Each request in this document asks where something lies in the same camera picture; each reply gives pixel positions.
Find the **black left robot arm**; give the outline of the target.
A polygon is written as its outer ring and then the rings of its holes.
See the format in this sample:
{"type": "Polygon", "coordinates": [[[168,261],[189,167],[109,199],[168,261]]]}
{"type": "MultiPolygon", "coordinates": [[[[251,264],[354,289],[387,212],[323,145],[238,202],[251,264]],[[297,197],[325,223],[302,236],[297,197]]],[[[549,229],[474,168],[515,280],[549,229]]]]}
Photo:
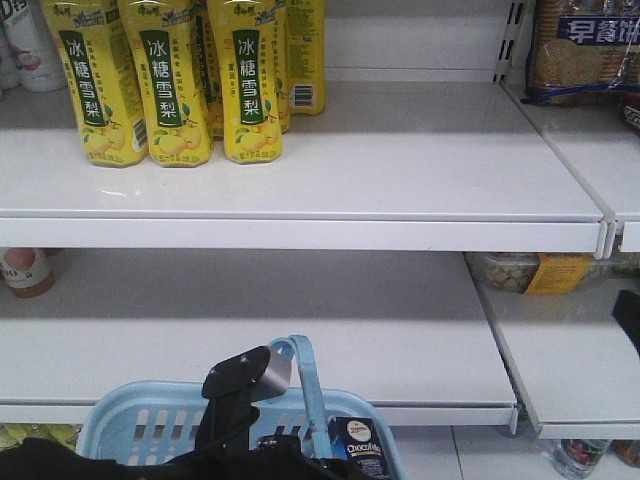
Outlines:
{"type": "Polygon", "coordinates": [[[273,397],[290,375],[271,371],[280,357],[267,346],[255,347],[215,365],[202,387],[208,400],[195,448],[159,465],[127,466],[113,459],[78,455],[61,444],[28,437],[1,453],[3,479],[365,479],[354,464],[339,459],[311,459],[300,440],[277,434],[265,447],[251,450],[248,434],[260,416],[252,405],[273,397]]]}

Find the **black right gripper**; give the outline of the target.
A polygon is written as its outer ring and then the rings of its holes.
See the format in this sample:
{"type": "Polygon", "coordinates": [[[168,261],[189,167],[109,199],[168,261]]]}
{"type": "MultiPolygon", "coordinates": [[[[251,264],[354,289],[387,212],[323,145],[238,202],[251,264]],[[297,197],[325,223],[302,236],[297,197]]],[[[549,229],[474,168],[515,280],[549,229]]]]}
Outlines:
{"type": "Polygon", "coordinates": [[[625,332],[637,353],[639,345],[639,294],[631,290],[620,290],[615,301],[612,315],[625,332]]]}

